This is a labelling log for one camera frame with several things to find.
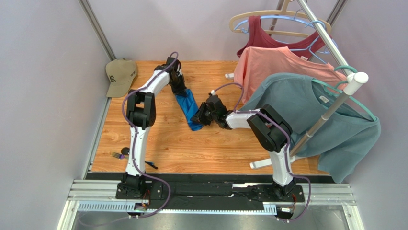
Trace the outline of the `blue cloth napkin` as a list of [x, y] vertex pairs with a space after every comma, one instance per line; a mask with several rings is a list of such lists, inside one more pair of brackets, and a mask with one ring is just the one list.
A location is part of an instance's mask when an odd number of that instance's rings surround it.
[[185, 95], [176, 95], [177, 103], [179, 104], [185, 118], [187, 125], [191, 131], [198, 131], [203, 128], [203, 125], [193, 122], [191, 119], [199, 111], [199, 107], [190, 89], [185, 90]]

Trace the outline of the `black spoon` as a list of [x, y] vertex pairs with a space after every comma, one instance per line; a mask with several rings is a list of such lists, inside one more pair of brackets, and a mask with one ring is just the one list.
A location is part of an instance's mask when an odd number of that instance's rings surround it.
[[121, 154], [124, 156], [129, 156], [130, 153], [130, 148], [129, 147], [124, 147], [121, 149]]

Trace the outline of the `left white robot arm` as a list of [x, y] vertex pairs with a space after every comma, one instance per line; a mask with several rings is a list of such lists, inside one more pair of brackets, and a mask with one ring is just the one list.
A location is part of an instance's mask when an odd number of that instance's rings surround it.
[[139, 89], [131, 91], [127, 99], [126, 118], [131, 130], [131, 146], [128, 165], [118, 188], [122, 193], [141, 197], [146, 187], [145, 154], [147, 139], [156, 120], [155, 97], [165, 86], [173, 93], [185, 93], [185, 81], [181, 69], [155, 69], [153, 76]]

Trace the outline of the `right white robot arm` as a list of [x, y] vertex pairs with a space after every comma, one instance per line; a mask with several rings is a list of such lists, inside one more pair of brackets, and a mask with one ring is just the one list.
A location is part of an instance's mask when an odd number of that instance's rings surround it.
[[251, 129], [270, 156], [268, 159], [251, 162], [251, 169], [271, 166], [276, 190], [284, 196], [295, 187], [288, 153], [292, 128], [270, 105], [256, 110], [233, 111], [227, 110], [223, 105], [206, 102], [202, 103], [191, 120], [202, 125], [216, 122], [223, 129]]

